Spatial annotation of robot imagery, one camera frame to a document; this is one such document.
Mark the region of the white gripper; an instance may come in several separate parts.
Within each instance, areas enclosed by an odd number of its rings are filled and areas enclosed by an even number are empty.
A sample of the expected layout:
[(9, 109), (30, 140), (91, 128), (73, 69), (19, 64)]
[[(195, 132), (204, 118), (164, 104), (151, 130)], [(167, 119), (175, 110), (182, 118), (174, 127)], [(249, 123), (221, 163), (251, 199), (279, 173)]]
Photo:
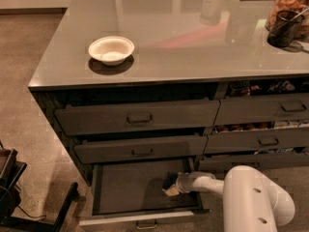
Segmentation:
[(176, 184), (164, 192), (167, 196), (176, 196), (180, 193), (190, 193), (192, 191), (207, 192), (215, 190), (215, 177), (210, 173), (191, 172), (178, 176)]

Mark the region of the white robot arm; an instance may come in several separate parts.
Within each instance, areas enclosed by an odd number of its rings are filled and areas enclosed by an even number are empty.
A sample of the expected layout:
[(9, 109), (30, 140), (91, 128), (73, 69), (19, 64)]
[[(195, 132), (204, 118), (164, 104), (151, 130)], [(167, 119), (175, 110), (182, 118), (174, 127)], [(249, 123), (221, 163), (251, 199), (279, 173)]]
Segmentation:
[(211, 173), (172, 173), (163, 182), (167, 196), (210, 192), (223, 200), (224, 232), (277, 232), (295, 216), (291, 196), (257, 169), (238, 165), (223, 180)]

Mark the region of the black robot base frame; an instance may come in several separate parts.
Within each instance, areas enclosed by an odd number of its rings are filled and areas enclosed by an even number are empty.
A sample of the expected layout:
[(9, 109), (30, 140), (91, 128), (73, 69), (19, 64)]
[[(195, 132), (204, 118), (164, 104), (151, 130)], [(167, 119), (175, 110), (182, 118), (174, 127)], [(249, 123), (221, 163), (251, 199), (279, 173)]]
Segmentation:
[(70, 186), (55, 222), (43, 222), (45, 216), (30, 216), (20, 207), (20, 190), (16, 183), (27, 164), (18, 161), (16, 156), (16, 149), (6, 149), (0, 142), (0, 232), (60, 232), (70, 204), (79, 196), (78, 183)]

